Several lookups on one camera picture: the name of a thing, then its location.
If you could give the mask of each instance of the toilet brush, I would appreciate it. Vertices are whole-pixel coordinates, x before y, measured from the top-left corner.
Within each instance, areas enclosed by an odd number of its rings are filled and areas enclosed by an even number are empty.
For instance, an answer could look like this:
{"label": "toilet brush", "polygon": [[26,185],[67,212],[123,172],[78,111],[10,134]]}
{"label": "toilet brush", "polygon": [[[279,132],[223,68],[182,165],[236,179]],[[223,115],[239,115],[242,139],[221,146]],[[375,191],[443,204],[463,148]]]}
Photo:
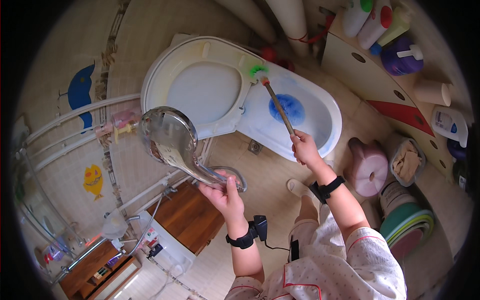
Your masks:
{"label": "toilet brush", "polygon": [[257,79],[258,81],[260,81],[262,83],[262,85],[267,88],[267,91],[270,94],[270,96],[272,97],[273,103],[275,104],[275,108],[280,113],[280,116],[282,116],[282,120],[283,120],[283,122],[285,123],[285,126],[288,129],[288,133],[290,133],[290,135],[295,134],[294,131],[293,131],[293,127],[292,127],[292,125],[290,124],[290,121],[287,118],[287,115],[283,111],[282,105],[278,101],[275,93],[272,90],[272,87],[270,86],[270,81],[268,80],[267,74],[268,74],[268,69],[265,66],[257,65],[257,66],[254,66],[250,70],[250,76]]}

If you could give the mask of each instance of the pajamas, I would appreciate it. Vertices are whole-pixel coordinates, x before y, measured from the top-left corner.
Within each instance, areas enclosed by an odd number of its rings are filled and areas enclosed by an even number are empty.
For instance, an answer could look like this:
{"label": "pajamas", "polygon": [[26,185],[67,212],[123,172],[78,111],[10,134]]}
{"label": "pajamas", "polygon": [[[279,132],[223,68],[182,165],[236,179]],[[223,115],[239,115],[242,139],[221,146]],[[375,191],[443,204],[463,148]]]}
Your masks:
{"label": "pajamas", "polygon": [[261,284],[251,277],[236,278],[226,300],[365,300],[406,299],[402,269],[385,239],[368,227],[355,230],[344,243],[326,204],[320,224],[302,220],[288,241],[298,241],[298,254]]}

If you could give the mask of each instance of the black cable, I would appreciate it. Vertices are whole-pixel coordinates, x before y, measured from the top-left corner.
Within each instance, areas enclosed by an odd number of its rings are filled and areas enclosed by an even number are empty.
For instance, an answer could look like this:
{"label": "black cable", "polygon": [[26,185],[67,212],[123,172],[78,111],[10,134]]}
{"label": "black cable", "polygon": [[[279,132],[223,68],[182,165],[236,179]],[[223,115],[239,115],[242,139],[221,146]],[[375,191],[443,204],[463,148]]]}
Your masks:
{"label": "black cable", "polygon": [[265,246],[267,246],[267,248],[270,248],[270,249],[283,249],[283,250],[287,250],[287,251],[290,251],[290,249],[286,249],[286,248],[282,248],[282,247],[270,247],[267,245],[267,240],[264,240],[265,242]]}

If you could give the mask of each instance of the chrome shower head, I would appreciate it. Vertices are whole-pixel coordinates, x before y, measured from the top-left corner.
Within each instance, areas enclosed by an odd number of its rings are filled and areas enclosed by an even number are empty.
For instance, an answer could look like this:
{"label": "chrome shower head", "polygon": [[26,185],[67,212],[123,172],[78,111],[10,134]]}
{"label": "chrome shower head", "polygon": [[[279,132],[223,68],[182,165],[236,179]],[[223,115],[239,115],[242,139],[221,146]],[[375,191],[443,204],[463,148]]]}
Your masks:
{"label": "chrome shower head", "polygon": [[[205,184],[217,183],[215,186],[218,186],[220,183],[222,189],[225,189],[227,179],[198,161],[197,131],[182,112],[167,106],[153,108],[143,115],[139,131],[143,135],[147,153],[156,161],[180,169]],[[236,173],[242,181],[242,185],[237,184],[237,190],[244,192],[247,189],[246,182],[237,171]]]}

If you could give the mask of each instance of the person's right hand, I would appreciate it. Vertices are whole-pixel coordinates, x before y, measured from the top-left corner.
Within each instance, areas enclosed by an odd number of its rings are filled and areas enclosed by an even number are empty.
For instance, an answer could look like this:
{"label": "person's right hand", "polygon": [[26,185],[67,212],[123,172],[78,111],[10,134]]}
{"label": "person's right hand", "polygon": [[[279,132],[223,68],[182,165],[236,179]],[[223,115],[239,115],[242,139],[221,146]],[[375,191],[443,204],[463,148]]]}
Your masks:
{"label": "person's right hand", "polygon": [[236,223],[237,221],[243,221],[245,219],[243,216],[244,205],[237,191],[235,176],[227,174],[224,170],[215,170],[215,172],[227,177],[227,193],[212,188],[202,182],[199,182],[198,189],[223,215],[225,222]]}
{"label": "person's right hand", "polygon": [[297,159],[297,162],[310,168],[322,160],[312,136],[296,129],[294,129],[294,132],[295,135],[292,134],[290,139],[293,142],[293,156]]}

